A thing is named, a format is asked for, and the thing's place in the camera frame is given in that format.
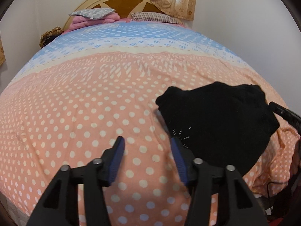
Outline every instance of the wrinkled bed sheet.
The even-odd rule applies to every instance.
[[[258,84],[267,101],[286,106],[251,67],[189,29],[115,22],[56,38],[23,67],[0,97],[0,189],[30,215],[63,164],[83,166],[116,137],[126,140],[116,182],[105,189],[112,225],[183,225],[190,197],[181,184],[155,99],[168,86],[185,90],[221,81]],[[244,176],[255,192],[285,187],[298,135],[280,128]],[[85,225],[83,186],[79,220]],[[216,222],[212,197],[210,224]]]

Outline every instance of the headboard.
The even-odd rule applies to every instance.
[[[86,0],[75,11],[90,8],[113,8],[120,18],[131,18],[131,13],[137,12],[161,12],[151,0]],[[73,17],[69,17],[63,30],[67,30]]]

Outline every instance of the red object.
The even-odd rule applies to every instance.
[[[277,226],[282,221],[282,219],[283,218],[278,218],[275,221],[271,222],[269,225],[270,226]]]

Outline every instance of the white wall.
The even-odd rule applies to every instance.
[[[301,32],[281,0],[197,0],[192,28],[239,55],[301,115]]]
[[[83,1],[13,2],[0,22],[6,57],[0,92],[38,51],[40,36],[62,27]],[[281,0],[197,0],[195,20],[187,25],[242,57],[301,114],[301,33]]]
[[[40,49],[40,37],[85,0],[14,0],[0,21],[6,62],[0,67],[0,93]]]

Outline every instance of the black garment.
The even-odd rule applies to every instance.
[[[243,176],[264,152],[279,123],[259,86],[169,87],[156,99],[171,137],[210,165],[234,165]]]

